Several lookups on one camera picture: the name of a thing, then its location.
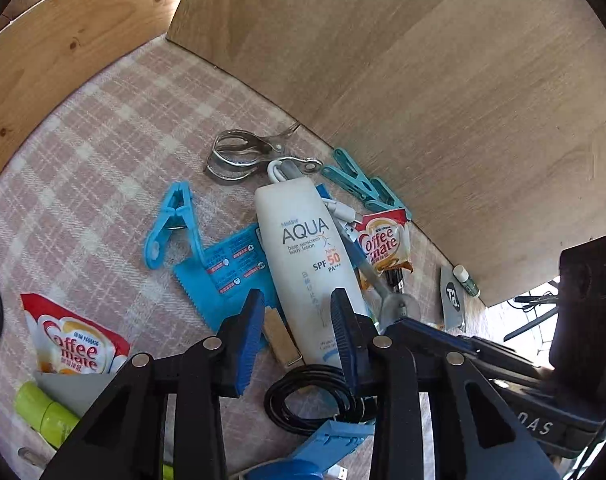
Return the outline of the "lime green bottle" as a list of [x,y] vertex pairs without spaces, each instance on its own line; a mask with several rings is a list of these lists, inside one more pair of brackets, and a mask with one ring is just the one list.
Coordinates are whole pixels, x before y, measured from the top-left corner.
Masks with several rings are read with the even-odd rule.
[[60,448],[79,422],[77,415],[51,399],[34,382],[26,382],[18,388],[14,410],[54,448]]

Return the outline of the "wooden clothespin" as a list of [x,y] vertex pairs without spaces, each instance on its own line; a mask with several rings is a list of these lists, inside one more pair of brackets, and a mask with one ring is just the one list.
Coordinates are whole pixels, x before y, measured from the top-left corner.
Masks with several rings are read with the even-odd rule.
[[276,360],[285,370],[292,370],[304,364],[301,353],[297,350],[277,309],[265,308],[263,334]]

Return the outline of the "white Aqua sunscreen tube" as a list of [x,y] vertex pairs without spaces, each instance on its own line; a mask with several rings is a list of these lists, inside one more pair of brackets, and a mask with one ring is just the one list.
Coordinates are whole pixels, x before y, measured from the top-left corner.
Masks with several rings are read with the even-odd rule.
[[332,215],[307,177],[262,186],[254,205],[269,270],[303,361],[341,365],[330,299],[342,288],[359,314],[367,304]]

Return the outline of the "coffee mate sachet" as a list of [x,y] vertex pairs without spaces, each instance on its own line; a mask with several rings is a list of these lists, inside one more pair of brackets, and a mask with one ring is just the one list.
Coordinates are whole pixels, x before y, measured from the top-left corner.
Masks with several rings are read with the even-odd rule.
[[21,304],[41,373],[115,373],[127,361],[130,343],[117,333],[38,294]]
[[356,226],[357,241],[378,273],[414,271],[410,255],[410,220],[404,208],[364,214]]

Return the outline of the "grey T3 pouch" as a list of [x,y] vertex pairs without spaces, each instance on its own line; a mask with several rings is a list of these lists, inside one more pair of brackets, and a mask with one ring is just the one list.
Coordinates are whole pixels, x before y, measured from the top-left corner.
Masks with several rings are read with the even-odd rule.
[[465,328],[465,292],[452,269],[441,266],[440,294],[445,330]]

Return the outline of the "metal spoon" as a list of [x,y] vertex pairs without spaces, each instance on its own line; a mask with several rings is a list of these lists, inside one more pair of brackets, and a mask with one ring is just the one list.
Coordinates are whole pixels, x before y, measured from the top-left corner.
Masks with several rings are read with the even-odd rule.
[[393,292],[369,263],[358,244],[355,244],[349,235],[343,232],[340,232],[340,235],[351,261],[356,264],[359,272],[365,276],[367,282],[373,286],[381,299],[379,313],[375,315],[378,332],[382,334],[389,326],[404,318],[421,321],[418,301],[402,292]]

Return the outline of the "small green white tube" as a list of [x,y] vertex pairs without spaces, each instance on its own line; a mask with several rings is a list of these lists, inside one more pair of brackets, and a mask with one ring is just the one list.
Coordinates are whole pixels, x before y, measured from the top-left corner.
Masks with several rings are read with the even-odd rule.
[[478,298],[480,296],[480,289],[477,283],[471,278],[470,273],[462,264],[457,264],[454,266],[453,275],[456,280],[460,282],[460,285],[463,286],[465,292],[471,297]]

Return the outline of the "blue serrated sachet pack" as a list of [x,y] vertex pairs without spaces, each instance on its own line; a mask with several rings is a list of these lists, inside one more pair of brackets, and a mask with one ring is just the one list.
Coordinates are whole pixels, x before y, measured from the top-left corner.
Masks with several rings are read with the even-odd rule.
[[260,289],[264,307],[281,310],[259,237],[259,226],[207,247],[174,266],[174,275],[205,325],[217,333],[225,318],[238,314],[250,289]]

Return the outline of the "plaid pink tablecloth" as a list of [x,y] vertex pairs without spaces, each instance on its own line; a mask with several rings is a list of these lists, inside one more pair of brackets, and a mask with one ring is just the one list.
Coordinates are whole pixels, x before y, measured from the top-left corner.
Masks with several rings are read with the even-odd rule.
[[123,336],[134,351],[175,356],[209,331],[173,267],[189,255],[175,235],[163,266],[142,246],[169,185],[195,196],[205,245],[255,218],[253,177],[224,186],[203,171],[216,133],[271,136],[291,118],[212,65],[154,39],[73,93],[30,135],[0,176],[0,451],[23,479],[39,470],[18,456],[50,448],[15,413],[32,376],[34,345],[20,297],[37,292]]

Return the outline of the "blue plastic clothespin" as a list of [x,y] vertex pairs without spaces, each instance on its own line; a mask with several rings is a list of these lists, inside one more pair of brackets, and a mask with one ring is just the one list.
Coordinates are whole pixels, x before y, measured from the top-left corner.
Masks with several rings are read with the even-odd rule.
[[187,181],[175,182],[161,201],[157,220],[143,244],[143,262],[148,269],[158,269],[164,262],[167,244],[176,231],[187,231],[190,249],[200,262],[204,260],[193,195]]

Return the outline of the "teal clothespin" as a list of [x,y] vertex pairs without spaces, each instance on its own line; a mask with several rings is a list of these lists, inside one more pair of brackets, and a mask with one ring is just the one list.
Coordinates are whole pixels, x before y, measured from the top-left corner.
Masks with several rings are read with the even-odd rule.
[[320,170],[326,179],[356,197],[368,211],[402,209],[408,220],[413,219],[409,208],[388,184],[378,177],[368,177],[344,148],[335,148],[332,157],[335,164],[324,165]]

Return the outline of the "metal spring clamp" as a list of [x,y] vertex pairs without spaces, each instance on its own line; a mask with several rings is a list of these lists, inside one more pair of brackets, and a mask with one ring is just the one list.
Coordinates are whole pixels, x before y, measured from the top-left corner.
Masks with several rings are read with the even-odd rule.
[[267,168],[275,159],[288,155],[287,145],[300,124],[295,122],[273,136],[259,136],[245,129],[217,133],[204,172],[215,181],[236,183]]

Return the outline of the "wooden divider board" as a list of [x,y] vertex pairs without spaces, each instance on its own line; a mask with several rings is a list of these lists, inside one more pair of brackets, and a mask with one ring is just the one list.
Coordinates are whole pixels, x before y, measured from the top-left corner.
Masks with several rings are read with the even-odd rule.
[[606,28],[585,0],[181,0],[169,40],[381,177],[488,304],[606,234]]

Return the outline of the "pine wood back panel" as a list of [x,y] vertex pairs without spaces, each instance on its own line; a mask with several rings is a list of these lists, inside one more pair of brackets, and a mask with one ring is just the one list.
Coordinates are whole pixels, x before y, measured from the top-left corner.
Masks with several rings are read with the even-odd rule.
[[41,0],[0,32],[0,174],[72,92],[158,37],[181,0]]

